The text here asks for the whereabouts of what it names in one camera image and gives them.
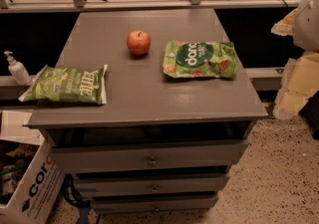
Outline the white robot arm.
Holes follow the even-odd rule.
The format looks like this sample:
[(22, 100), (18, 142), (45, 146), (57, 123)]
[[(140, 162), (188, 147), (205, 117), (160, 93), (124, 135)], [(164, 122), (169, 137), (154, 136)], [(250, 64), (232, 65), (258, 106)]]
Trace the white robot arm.
[(293, 44), (303, 50), (300, 58), (289, 59), (285, 65), (275, 99), (273, 115), (286, 120), (298, 115), (319, 91), (319, 0), (302, 0), (271, 32), (291, 36)]

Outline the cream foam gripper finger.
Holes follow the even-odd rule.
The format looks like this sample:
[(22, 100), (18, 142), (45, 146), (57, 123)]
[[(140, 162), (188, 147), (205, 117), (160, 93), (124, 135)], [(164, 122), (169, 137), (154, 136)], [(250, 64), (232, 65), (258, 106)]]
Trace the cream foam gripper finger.
[(275, 35), (292, 36), (293, 44), (303, 50), (300, 58), (289, 58), (284, 67), (281, 88), (273, 107), (273, 115), (277, 119), (292, 119), (319, 91), (318, 22), (313, 15), (313, 12), (300, 15), (295, 8), (271, 28)]

